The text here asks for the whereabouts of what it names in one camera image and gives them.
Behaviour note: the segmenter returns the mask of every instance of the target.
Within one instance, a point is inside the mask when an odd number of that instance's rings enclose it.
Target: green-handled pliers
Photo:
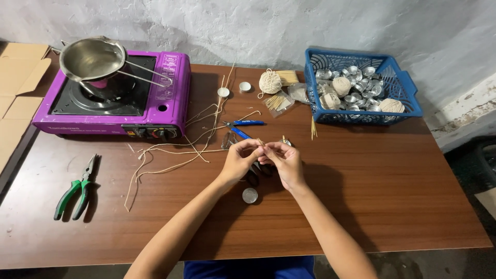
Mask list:
[[[88,178],[91,174],[91,171],[93,171],[93,166],[95,165],[95,160],[96,160],[97,154],[93,155],[91,157],[91,160],[88,162],[86,167],[83,169],[83,175],[81,176],[80,180],[74,180],[70,183],[70,189],[67,190],[67,192],[62,196],[61,200],[59,201],[59,204],[57,205],[57,209],[55,209],[55,215],[54,215],[54,220],[60,220],[62,217],[62,213],[65,210],[65,206],[67,205],[67,202],[70,200],[72,195],[76,193],[76,191],[81,188],[81,201],[79,202],[79,206],[76,209],[76,212],[72,216],[72,220],[78,220],[79,217],[83,214],[83,211],[86,209],[86,206],[88,205]]]

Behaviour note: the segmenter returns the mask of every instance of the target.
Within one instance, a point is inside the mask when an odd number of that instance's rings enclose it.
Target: hand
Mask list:
[[[269,142],[264,147],[264,156],[260,156],[260,164],[273,164],[277,167],[284,188],[292,191],[299,186],[305,186],[302,160],[298,149],[282,142]]]
[[[244,149],[253,147],[256,147],[256,149],[248,157],[243,158]],[[263,147],[260,146],[260,143],[256,139],[246,139],[231,145],[219,178],[229,185],[235,184],[248,172],[251,164],[263,154]]]

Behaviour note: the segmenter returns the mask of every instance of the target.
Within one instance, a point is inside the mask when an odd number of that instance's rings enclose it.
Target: blue plastic basket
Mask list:
[[[422,117],[422,109],[415,99],[417,87],[408,72],[402,71],[391,55],[307,49],[305,57],[307,60],[305,81],[315,122],[392,125],[410,117]],[[405,112],[346,111],[322,108],[317,92],[315,72],[318,69],[341,71],[349,66],[357,66],[361,70],[366,67],[376,68],[376,73],[381,74],[384,80],[384,97],[400,100],[405,106]]]

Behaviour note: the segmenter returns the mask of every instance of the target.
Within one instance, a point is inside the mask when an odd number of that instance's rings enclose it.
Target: person's right hand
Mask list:
[[[292,191],[296,187],[305,186],[302,160],[298,149],[282,142],[265,144],[264,155],[258,158],[260,164],[273,164],[277,167],[284,188]]]

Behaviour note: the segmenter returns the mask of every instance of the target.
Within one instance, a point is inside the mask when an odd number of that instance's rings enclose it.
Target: person's left hand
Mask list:
[[[253,147],[256,147],[256,149],[248,157],[243,158],[244,149]],[[235,184],[248,172],[251,164],[263,154],[263,147],[260,146],[260,142],[256,139],[246,139],[231,145],[219,178],[230,185]]]

